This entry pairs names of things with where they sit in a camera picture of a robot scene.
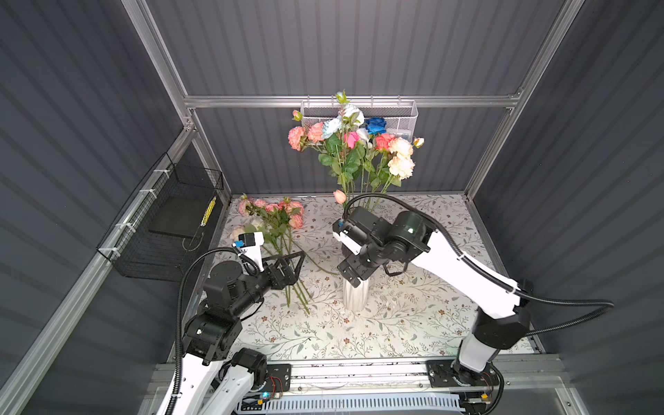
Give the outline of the blue artificial rose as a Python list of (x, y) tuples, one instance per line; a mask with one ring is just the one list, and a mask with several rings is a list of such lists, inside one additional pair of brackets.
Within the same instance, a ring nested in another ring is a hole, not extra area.
[(383, 118), (373, 117), (369, 119), (365, 129), (368, 133), (368, 148), (365, 162), (365, 170), (368, 171), (368, 185), (366, 186), (366, 190), (375, 193), (380, 188), (382, 159), (388, 150), (391, 138), (387, 135), (387, 121)]

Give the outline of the cream rose stem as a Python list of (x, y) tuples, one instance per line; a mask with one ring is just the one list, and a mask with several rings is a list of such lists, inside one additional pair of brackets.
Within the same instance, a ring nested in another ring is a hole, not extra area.
[(414, 167), (410, 156), (384, 154), (370, 174), (370, 189), (373, 193), (385, 194), (391, 187), (400, 187), (403, 181), (413, 176)]

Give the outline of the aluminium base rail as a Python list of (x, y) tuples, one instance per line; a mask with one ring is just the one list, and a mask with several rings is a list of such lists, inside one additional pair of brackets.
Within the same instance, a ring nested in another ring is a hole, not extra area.
[(169, 382), (169, 366), (158, 367), (145, 394), (152, 413), (176, 400), (181, 413), (196, 411), (210, 398), (221, 404), (262, 409), (489, 406), (512, 381), (493, 362), (464, 379), (451, 358), (394, 358), (340, 361), (268, 361), (239, 354), (205, 366), (195, 356), (183, 359), (179, 391)]

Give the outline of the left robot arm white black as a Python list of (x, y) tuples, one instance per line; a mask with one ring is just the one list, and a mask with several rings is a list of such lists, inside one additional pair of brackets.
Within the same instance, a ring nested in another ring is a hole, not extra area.
[(231, 351), (266, 293), (295, 285), (304, 264), (302, 251), (286, 256), (236, 259), (213, 266), (204, 299), (188, 321), (176, 324), (175, 371), (160, 414), (232, 414), (245, 399), (259, 402), (269, 378), (267, 358), (242, 348)]

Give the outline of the hot pink rose stem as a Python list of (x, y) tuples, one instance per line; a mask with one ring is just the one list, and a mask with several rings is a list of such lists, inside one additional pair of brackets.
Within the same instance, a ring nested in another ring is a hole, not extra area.
[(342, 174), (344, 179), (344, 190), (347, 195), (353, 193), (354, 175), (360, 169), (360, 155), (358, 153), (360, 142), (359, 135), (355, 132), (348, 132), (343, 136), (344, 150), (343, 150), (343, 167)]

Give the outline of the white ribbed ceramic vase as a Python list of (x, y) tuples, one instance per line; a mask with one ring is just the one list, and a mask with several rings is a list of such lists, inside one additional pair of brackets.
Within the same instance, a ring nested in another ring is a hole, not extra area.
[(354, 313), (362, 312), (369, 299), (371, 280), (360, 281), (357, 287), (354, 287), (349, 281), (343, 285), (343, 304), (348, 311)]

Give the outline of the pink tulip bud stem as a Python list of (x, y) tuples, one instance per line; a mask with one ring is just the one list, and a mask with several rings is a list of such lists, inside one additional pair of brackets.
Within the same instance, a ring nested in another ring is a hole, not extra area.
[(348, 196), (342, 190), (335, 190), (333, 193), (333, 197), (337, 204), (341, 205), (342, 207), (347, 206)]

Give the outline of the white rose stem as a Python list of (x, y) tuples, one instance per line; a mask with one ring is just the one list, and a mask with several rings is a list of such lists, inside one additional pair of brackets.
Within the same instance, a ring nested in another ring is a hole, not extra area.
[[(336, 93), (335, 98), (338, 104), (340, 105), (338, 118), (342, 120), (343, 124), (343, 130), (344, 130), (344, 133), (342, 135), (343, 139), (343, 136), (346, 133), (352, 131), (356, 132), (358, 129), (360, 129), (361, 124), (364, 122), (364, 115), (356, 105), (353, 105), (350, 102), (350, 99), (347, 97), (347, 94), (344, 90)], [(360, 155), (360, 162), (361, 162), (364, 150), (361, 146), (359, 146), (359, 149), (357, 151)]]

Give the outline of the bunch of artificial flowers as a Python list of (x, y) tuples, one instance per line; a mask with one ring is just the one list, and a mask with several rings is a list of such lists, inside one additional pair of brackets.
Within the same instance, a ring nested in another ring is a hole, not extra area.
[(302, 315), (330, 320), (343, 314), (342, 281), (334, 270), (341, 249), (329, 225), (336, 213), (330, 198), (243, 195), (230, 205), (221, 244), (238, 240), (242, 233), (258, 231), (265, 242), (264, 256), (305, 252), (300, 280), (283, 291), (270, 292), (258, 308), (259, 320)]

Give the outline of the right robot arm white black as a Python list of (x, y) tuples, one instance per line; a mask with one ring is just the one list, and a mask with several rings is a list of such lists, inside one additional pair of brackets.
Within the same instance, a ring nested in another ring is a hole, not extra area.
[(471, 332), (462, 340), (451, 373), (464, 386), (491, 370), (493, 359), (527, 336), (530, 314), (519, 285), (461, 250), (445, 230), (408, 209), (386, 221), (363, 207), (332, 225), (345, 258), (338, 266), (353, 287), (392, 262), (416, 266), (441, 278), (478, 307)]

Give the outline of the pink carnation stem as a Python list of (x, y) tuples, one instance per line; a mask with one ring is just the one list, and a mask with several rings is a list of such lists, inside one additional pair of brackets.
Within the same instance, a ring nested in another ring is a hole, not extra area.
[(310, 140), (309, 130), (304, 126), (295, 126), (290, 129), (287, 140), (290, 148), (298, 152), (302, 152), (316, 143), (316, 141)]

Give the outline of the floral patterned table mat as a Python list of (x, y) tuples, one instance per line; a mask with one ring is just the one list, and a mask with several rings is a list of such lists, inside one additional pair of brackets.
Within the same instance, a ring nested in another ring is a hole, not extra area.
[(359, 309), (343, 299), (341, 245), (332, 224), (342, 208), (330, 196), (302, 199), (304, 224), (284, 248), (304, 251), (298, 284), (266, 294), (244, 315), (233, 351), (255, 349), (273, 361), (453, 356), (477, 307), (442, 279), (414, 266), (377, 271)]

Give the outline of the cream pink rose spray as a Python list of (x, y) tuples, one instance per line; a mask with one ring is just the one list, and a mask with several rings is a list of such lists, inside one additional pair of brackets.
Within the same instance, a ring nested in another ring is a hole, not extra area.
[(423, 147), (425, 144), (425, 140), (423, 138), (414, 138), (412, 141), (409, 141), (394, 134), (387, 133), (387, 135), (391, 138), (388, 150), (385, 153), (387, 155), (397, 153), (403, 156), (410, 156), (413, 159), (415, 151)]

